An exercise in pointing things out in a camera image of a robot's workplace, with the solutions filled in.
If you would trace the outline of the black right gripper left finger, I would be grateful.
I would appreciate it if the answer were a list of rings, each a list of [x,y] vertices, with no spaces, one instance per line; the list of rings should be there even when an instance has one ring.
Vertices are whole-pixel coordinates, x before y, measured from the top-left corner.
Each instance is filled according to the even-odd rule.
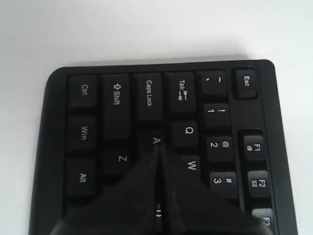
[[[161,146],[140,157],[116,186],[93,203],[69,213],[53,235],[155,234],[155,182]]]

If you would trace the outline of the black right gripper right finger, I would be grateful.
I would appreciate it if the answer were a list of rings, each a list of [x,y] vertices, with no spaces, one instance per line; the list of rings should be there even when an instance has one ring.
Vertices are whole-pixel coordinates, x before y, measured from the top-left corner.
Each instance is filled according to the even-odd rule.
[[[160,148],[163,220],[168,235],[270,235],[265,222],[215,195],[177,152]]]

